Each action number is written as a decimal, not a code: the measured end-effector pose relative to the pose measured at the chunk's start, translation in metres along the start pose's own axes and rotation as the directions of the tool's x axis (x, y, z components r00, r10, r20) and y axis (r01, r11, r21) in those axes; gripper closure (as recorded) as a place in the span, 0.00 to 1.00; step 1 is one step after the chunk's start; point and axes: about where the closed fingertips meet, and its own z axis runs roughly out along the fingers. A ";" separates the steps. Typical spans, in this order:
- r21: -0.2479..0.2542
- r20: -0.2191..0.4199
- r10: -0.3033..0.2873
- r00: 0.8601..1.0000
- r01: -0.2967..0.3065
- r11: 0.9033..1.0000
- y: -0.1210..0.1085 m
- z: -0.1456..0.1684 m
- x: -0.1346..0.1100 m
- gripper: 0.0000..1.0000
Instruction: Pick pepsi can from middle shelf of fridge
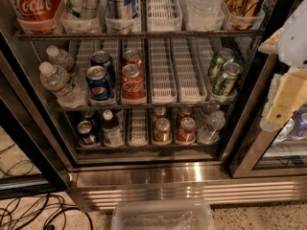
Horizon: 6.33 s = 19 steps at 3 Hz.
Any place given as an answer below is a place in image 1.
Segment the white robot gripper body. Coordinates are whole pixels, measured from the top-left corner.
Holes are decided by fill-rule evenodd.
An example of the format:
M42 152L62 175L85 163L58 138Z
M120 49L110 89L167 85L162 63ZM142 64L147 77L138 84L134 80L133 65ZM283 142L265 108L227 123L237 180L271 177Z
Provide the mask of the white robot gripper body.
M307 0L303 0L282 26L278 57L291 67L307 67Z

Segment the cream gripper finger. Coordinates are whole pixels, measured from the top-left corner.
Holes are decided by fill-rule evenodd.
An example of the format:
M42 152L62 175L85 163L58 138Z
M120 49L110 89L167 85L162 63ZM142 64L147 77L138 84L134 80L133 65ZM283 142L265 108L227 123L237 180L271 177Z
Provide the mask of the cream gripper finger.
M258 46L258 51L267 54L274 55L278 53L278 41L283 29L280 28L276 32L274 32L268 39L262 42Z
M265 120L274 127L283 127L307 101L307 70L295 68L284 75L273 76Z

